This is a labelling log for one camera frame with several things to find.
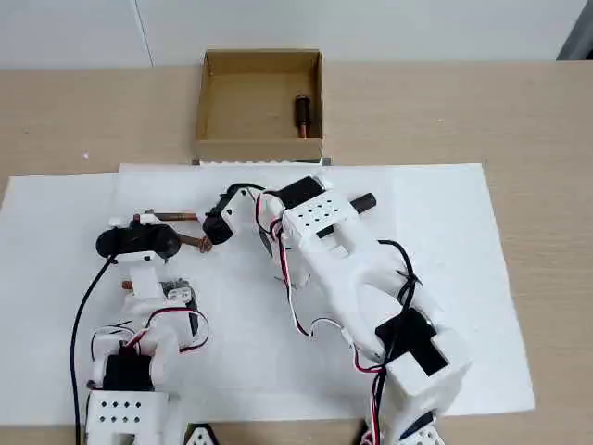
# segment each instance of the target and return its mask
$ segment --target perforated plate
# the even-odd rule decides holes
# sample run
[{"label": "perforated plate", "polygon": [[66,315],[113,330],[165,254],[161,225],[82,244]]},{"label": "perforated plate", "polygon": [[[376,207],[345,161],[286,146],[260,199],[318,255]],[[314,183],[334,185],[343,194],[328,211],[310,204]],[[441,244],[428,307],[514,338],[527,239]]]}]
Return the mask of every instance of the perforated plate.
[{"label": "perforated plate", "polygon": [[429,425],[401,440],[398,445],[445,445],[445,442],[436,429]]},{"label": "perforated plate", "polygon": [[351,216],[358,216],[352,205],[330,190],[287,210],[283,220],[295,231],[294,235],[308,237]]},{"label": "perforated plate", "polygon": [[168,395],[163,392],[92,391],[86,430],[121,434],[162,431]]}]

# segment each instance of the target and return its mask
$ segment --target cylindrical object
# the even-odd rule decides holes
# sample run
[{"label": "cylindrical object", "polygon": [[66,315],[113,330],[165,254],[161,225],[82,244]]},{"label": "cylindrical object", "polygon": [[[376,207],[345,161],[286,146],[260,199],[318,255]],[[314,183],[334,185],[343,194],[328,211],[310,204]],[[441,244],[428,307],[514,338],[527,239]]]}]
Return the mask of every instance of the cylindrical object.
[{"label": "cylindrical object", "polygon": [[305,95],[298,95],[295,98],[295,125],[298,128],[298,137],[307,139],[311,125],[311,99]]},{"label": "cylindrical object", "polygon": [[[350,201],[350,205],[356,210],[356,212],[358,214],[361,214],[361,213],[375,207],[377,205],[377,199],[376,199],[376,197],[374,197],[374,195],[372,193],[365,193],[361,197],[352,199]],[[334,232],[334,227],[332,225],[330,225],[329,227],[325,227],[324,229],[321,229],[317,233],[317,236],[319,238],[323,238],[325,236],[332,234],[333,232]]]},{"label": "cylindrical object", "polygon": [[200,253],[210,252],[212,250],[212,243],[208,239],[207,236],[202,238],[194,238],[193,236],[177,234],[179,240],[182,244],[187,244],[188,246],[194,246],[195,248],[199,249]]},{"label": "cylindrical object", "polygon": [[363,213],[372,209],[377,205],[377,198],[372,193],[365,193],[361,197],[357,197],[350,201],[352,207],[359,213]]},{"label": "cylindrical object", "polygon": [[155,213],[161,221],[199,221],[195,213]]}]

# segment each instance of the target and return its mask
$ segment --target black cable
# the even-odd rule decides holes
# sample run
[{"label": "black cable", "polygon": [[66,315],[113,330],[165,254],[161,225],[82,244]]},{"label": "black cable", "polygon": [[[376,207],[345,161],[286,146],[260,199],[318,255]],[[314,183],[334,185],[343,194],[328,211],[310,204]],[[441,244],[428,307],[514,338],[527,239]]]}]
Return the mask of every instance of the black cable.
[{"label": "black cable", "polygon": [[[414,291],[416,290],[416,283],[419,283],[420,280],[414,273],[414,269],[411,265],[410,256],[408,255],[408,252],[406,252],[406,249],[404,249],[401,244],[399,244],[397,241],[393,241],[391,239],[379,239],[378,242],[379,242],[379,244],[393,246],[394,248],[396,248],[399,251],[399,254],[401,255],[402,259],[404,260],[404,263],[406,264],[406,274],[407,275],[404,275],[406,277],[406,282],[404,283],[404,285],[401,287],[401,289],[397,293],[397,300],[402,305],[400,329],[403,329],[403,326],[407,320],[408,312],[410,311],[411,301],[414,298]],[[399,338],[399,336],[394,336],[391,339],[391,341],[389,342],[389,345],[388,346],[386,345],[387,348],[385,348],[385,356],[384,356],[384,360],[382,363],[383,369],[375,377],[375,379],[378,379],[376,391],[374,394],[377,415],[379,415],[379,409],[381,408],[381,398],[383,396],[385,380],[387,379],[386,366],[389,363],[389,360],[391,359],[391,354],[393,353],[393,350],[396,347],[398,338]]]},{"label": "black cable", "polygon": [[84,310],[84,306],[86,305],[86,301],[91,296],[93,289],[95,289],[96,284],[99,282],[103,274],[106,272],[109,265],[115,260],[118,256],[117,253],[109,256],[99,273],[96,275],[93,282],[89,285],[89,288],[86,289],[84,296],[82,297],[82,301],[78,310],[76,312],[76,318],[74,319],[74,326],[72,327],[72,337],[70,339],[70,379],[72,382],[72,396],[74,398],[74,425],[76,430],[76,445],[81,445],[81,414],[80,414],[80,405],[78,403],[78,386],[76,383],[76,365],[74,363],[74,349],[76,347],[76,335],[78,334],[78,325],[81,321],[82,311]]},{"label": "black cable", "polygon": [[251,183],[235,183],[228,186],[226,193],[234,194],[239,188],[255,188],[256,190],[265,190],[265,187]]}]

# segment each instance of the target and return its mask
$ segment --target wire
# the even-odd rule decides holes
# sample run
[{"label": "wire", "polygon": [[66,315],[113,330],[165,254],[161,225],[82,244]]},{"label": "wire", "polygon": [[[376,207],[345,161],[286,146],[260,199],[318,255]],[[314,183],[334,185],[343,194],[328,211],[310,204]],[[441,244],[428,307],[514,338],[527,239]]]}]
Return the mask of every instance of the wire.
[{"label": "wire", "polygon": [[78,334],[78,326],[81,322],[82,311],[84,310],[84,306],[86,305],[87,300],[91,296],[93,289],[95,289],[96,284],[99,282],[101,277],[105,274],[109,265],[116,259],[118,256],[117,253],[110,255],[105,261],[105,264],[101,268],[101,270],[97,273],[95,279],[91,282],[88,289],[84,293],[82,297],[81,304],[76,311],[76,317],[74,318],[74,325],[72,327],[72,337],[70,338],[70,380],[72,383],[72,398],[74,399],[74,426],[75,426],[75,433],[76,433],[76,445],[81,445],[81,413],[80,413],[80,404],[78,402],[78,384],[76,382],[76,364],[75,364],[75,348],[76,348],[76,335]]},{"label": "wire", "polygon": [[[399,274],[403,275],[406,278],[406,282],[401,287],[399,292],[397,293],[397,300],[401,303],[401,324],[400,329],[403,328],[404,324],[408,319],[408,313],[410,311],[411,302],[414,297],[414,291],[416,290],[416,284],[420,283],[420,280],[414,273],[414,269],[411,264],[410,256],[406,249],[401,246],[397,241],[391,239],[379,239],[379,244],[388,245],[396,248],[401,255],[404,263],[406,265],[406,274],[397,271]],[[372,411],[372,443],[373,445],[378,445],[379,442],[377,440],[380,439],[380,427],[379,427],[379,410],[381,408],[381,398],[383,396],[383,389],[385,387],[385,380],[387,377],[387,369],[386,366],[391,360],[391,355],[395,349],[397,344],[397,339],[399,336],[395,336],[392,338],[389,346],[385,348],[385,357],[382,364],[382,369],[377,373],[376,377],[372,381],[372,389],[371,389],[371,411]]]},{"label": "wire", "polygon": [[149,316],[148,316],[148,320],[146,321],[145,327],[143,329],[141,329],[140,331],[138,331],[136,333],[135,336],[133,336],[130,341],[128,341],[128,343],[126,343],[125,347],[129,348],[131,346],[134,346],[136,344],[138,344],[140,342],[140,340],[142,340],[142,338],[146,335],[146,333],[150,330],[150,324],[153,322],[153,320],[155,319],[156,316],[162,314],[162,313],[167,313],[167,312],[186,312],[187,314],[193,314],[197,317],[201,317],[202,320],[204,320],[204,322],[206,322],[206,326],[207,326],[207,333],[206,333],[206,338],[204,338],[204,340],[202,340],[201,342],[197,343],[197,344],[192,344],[190,346],[184,347],[184,348],[180,348],[179,352],[180,353],[185,353],[185,352],[189,352],[190,350],[198,350],[201,347],[203,347],[207,342],[208,339],[210,337],[210,323],[208,322],[208,318],[206,317],[206,315],[204,315],[204,313],[202,313],[201,311],[198,310],[192,310],[189,308],[162,308],[162,309],[158,309],[154,312],[152,312]]},{"label": "wire", "polygon": [[252,184],[252,183],[235,183],[235,184],[229,185],[229,187],[226,189],[226,193],[228,193],[228,194],[234,193],[234,191],[239,188],[255,188],[256,190],[265,190],[266,189],[265,187],[262,187],[261,185]]},{"label": "wire", "polygon": [[210,323],[208,322],[208,318],[206,318],[206,315],[204,315],[201,311],[195,311],[195,313],[199,314],[199,316],[201,316],[202,319],[204,320],[204,322],[206,323],[206,326],[208,328],[208,330],[206,332],[206,338],[204,338],[201,342],[199,342],[195,345],[187,346],[185,348],[180,348],[179,352],[181,354],[185,354],[186,352],[190,352],[192,350],[199,350],[208,342],[208,339],[210,338]]},{"label": "wire", "polygon": [[129,334],[132,334],[132,337],[134,336],[135,332],[132,329],[130,329],[129,327],[125,327],[123,324],[106,324],[105,326],[101,326],[93,332],[93,336],[91,337],[91,360],[93,360],[93,362],[95,361],[95,352],[94,352],[95,337],[101,331],[109,329],[111,331],[110,334],[118,334],[120,332],[127,332]]},{"label": "wire", "polygon": [[360,366],[359,350],[356,347],[356,345],[352,345],[352,349],[354,350],[354,354],[353,354],[354,367],[358,371],[365,373],[365,374],[377,374],[377,373],[381,372],[381,370],[383,369],[383,366],[381,364],[369,366],[368,368],[363,368],[362,366]]},{"label": "wire", "polygon": [[278,194],[277,194],[275,191],[273,191],[273,190],[262,190],[262,191],[261,191],[261,193],[259,193],[258,197],[256,198],[256,224],[258,225],[258,229],[259,229],[261,232],[263,232],[263,233],[265,233],[265,234],[269,235],[269,236],[271,237],[271,239],[273,240],[273,239],[274,239],[274,235],[273,235],[273,233],[272,233],[272,231],[271,231],[271,229],[272,229],[272,226],[273,226],[273,225],[275,225],[275,224],[278,222],[278,220],[282,220],[282,216],[281,216],[280,218],[278,218],[278,219],[276,219],[276,220],[272,221],[272,222],[271,222],[271,224],[270,224],[270,228],[269,228],[268,230],[266,230],[266,229],[265,229],[265,228],[264,228],[264,227],[261,225],[261,222],[259,221],[259,212],[260,212],[260,210],[261,210],[261,198],[262,198],[264,195],[271,195],[271,196],[273,196],[273,197],[278,197]]}]

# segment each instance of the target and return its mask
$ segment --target white paper sheet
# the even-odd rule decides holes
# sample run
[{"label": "white paper sheet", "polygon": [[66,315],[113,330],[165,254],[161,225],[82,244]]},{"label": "white paper sheet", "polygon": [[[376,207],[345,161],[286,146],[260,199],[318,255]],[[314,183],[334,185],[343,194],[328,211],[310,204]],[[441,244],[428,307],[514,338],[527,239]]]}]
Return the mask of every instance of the white paper sheet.
[{"label": "white paper sheet", "polygon": [[[310,167],[316,172],[319,167]],[[306,174],[298,166],[180,168],[112,175],[12,179],[0,213],[0,335],[11,341],[0,370],[2,424],[71,423],[69,331],[82,292],[101,266],[95,239],[112,213],[209,209],[232,182],[276,187]],[[424,286],[470,341],[474,365],[451,414],[533,408],[524,345],[482,169],[478,165],[325,168],[348,196],[374,192],[363,215],[377,237],[396,236]],[[109,205],[111,188],[117,193]],[[40,206],[47,211],[40,213]],[[43,214],[49,225],[34,218]],[[196,226],[178,224],[196,234]],[[331,327],[313,340],[291,324],[277,273],[246,230],[208,255],[183,247],[165,276],[190,277],[210,320],[208,346],[183,358],[186,414],[194,421],[361,417],[369,381]],[[123,293],[112,268],[85,313],[79,375],[88,375],[88,340],[112,321]],[[313,292],[296,294],[305,321]],[[15,316],[15,313],[26,313]],[[14,382],[32,382],[27,386]]]}]

